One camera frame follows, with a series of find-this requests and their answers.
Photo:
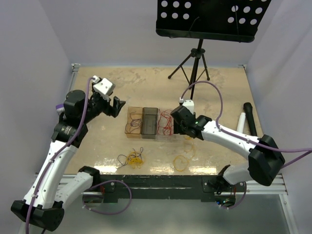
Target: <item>brown box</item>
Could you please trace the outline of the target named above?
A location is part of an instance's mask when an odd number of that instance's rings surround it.
[[[141,138],[143,107],[129,106],[125,134],[128,138]]]
[[[169,108],[158,109],[156,139],[169,140],[174,136],[174,119],[170,115],[171,111]]]

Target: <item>music stand desk with holes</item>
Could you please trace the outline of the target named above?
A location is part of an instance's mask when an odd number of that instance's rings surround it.
[[[181,68],[188,83],[197,81],[206,72],[209,74],[204,39],[236,42],[252,42],[258,26],[271,0],[158,0],[156,33],[162,37],[199,39],[197,48],[193,48],[184,61],[168,76]],[[195,58],[191,78],[188,79],[183,64]],[[196,79],[200,58],[204,71]],[[195,85],[192,87],[193,99]]]

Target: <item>hole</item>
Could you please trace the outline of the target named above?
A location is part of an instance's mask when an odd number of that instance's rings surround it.
[[[256,19],[252,19],[251,21],[250,21],[250,24],[251,25],[255,25],[257,23],[257,20]]]
[[[246,6],[246,7],[244,8],[244,12],[245,12],[245,13],[250,12],[250,7]]]
[[[233,12],[238,11],[238,6],[232,6],[232,11]]]
[[[261,7],[258,7],[256,10],[255,10],[255,13],[256,14],[260,14],[262,12],[262,8]]]
[[[177,8],[177,7],[179,7],[179,6],[180,6],[180,3],[179,3],[178,1],[174,1],[173,6],[174,6],[175,8]]]
[[[166,18],[166,17],[167,17],[167,13],[166,13],[166,12],[162,12],[162,13],[160,14],[160,16],[161,16],[162,18]]]
[[[161,6],[163,6],[163,7],[168,6],[168,2],[167,2],[167,1],[162,1],[162,2],[161,2]]]
[[[184,4],[185,8],[190,8],[191,5],[192,5],[192,4],[191,4],[189,1],[187,1],[187,2]]]
[[[189,14],[184,14],[184,15],[183,15],[183,18],[184,18],[185,20],[188,20],[189,17],[190,17]]]
[[[177,13],[173,13],[172,14],[172,18],[176,19],[178,17],[178,14]]]
[[[241,19],[239,19],[239,21],[238,21],[240,24],[243,24],[243,23],[245,23],[246,22],[246,20],[245,20],[245,18],[241,18]]]
[[[229,18],[228,18],[228,22],[229,22],[229,23],[233,23],[233,22],[234,22],[234,18],[233,18],[233,17],[229,17]]]

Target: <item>dark plastic box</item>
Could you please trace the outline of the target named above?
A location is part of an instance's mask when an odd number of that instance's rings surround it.
[[[158,108],[144,107],[142,115],[141,135],[145,139],[155,139],[157,134]]]

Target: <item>tripod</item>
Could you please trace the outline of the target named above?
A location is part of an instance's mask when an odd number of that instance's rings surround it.
[[[202,49],[202,45],[203,45],[203,39],[199,39],[198,42],[198,46],[197,49],[193,48],[191,50],[191,53],[186,57],[186,59],[184,59],[184,61],[168,76],[168,79],[171,79],[171,77],[177,72],[177,70],[179,70],[180,68],[183,71],[183,74],[187,80],[187,82],[189,83],[189,85],[193,84],[194,82],[198,81],[199,78],[201,77],[201,75],[206,72],[207,75],[207,80],[210,80],[210,77],[208,75],[208,69],[207,69],[207,64],[206,64],[206,60],[205,60],[205,50]],[[187,60],[189,60],[190,57],[195,58],[194,60],[194,65],[193,65],[193,69],[192,69],[192,74],[191,74],[191,79],[189,80],[184,69],[183,69],[183,64],[186,63]],[[196,79],[197,76],[197,70],[198,70],[198,64],[199,64],[199,60],[202,57],[203,59],[203,63],[204,63],[204,71],[200,74],[200,76]],[[193,95],[194,95],[194,89],[195,89],[195,85],[192,86],[192,92],[191,92],[191,99],[193,99]]]

